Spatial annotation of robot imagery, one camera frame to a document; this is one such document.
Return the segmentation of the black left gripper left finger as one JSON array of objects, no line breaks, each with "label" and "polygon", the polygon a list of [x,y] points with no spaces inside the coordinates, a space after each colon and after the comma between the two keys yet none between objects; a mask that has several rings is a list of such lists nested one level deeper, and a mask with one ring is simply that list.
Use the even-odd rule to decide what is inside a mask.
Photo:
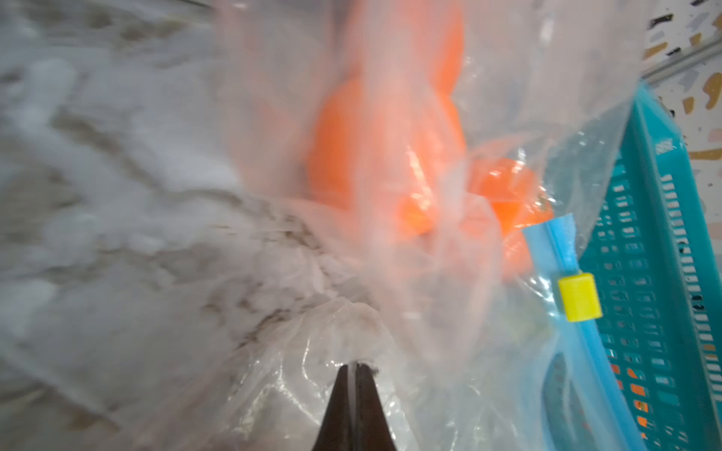
[{"label": "black left gripper left finger", "polygon": [[349,366],[338,370],[312,451],[349,451],[352,444],[351,408],[349,407]]}]

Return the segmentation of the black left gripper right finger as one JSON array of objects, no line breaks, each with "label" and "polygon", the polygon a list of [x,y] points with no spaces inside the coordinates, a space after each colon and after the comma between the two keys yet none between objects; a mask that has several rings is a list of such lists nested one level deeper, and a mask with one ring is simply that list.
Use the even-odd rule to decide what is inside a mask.
[{"label": "black left gripper right finger", "polygon": [[372,369],[356,363],[353,370],[353,449],[396,451]]}]

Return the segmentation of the clear zip-top plastic bag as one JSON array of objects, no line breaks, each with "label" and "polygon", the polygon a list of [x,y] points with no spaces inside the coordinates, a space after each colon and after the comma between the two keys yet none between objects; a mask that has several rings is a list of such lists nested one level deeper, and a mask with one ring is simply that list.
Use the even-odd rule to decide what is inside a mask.
[{"label": "clear zip-top plastic bag", "polygon": [[547,229],[575,253],[648,1],[218,1],[240,178],[361,285],[282,327],[222,443],[622,450]]}]

